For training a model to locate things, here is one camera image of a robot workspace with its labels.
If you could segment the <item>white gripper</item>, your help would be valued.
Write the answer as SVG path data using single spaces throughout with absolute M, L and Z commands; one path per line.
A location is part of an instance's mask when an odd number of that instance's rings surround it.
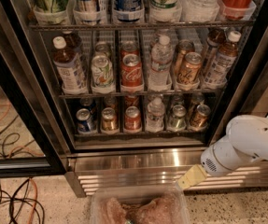
M 202 165 L 193 165 L 177 180 L 177 184 L 185 190 L 205 181 L 207 174 L 225 176 L 245 163 L 246 155 L 235 149 L 229 141 L 229 136 L 225 135 L 202 153 Z

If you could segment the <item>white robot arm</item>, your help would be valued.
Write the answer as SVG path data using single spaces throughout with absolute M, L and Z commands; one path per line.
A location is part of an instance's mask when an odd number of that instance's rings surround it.
M 225 135 L 207 148 L 200 163 L 193 165 L 176 184 L 182 190 L 189 189 L 208 175 L 225 176 L 262 160 L 268 161 L 268 118 L 240 115 L 228 122 Z

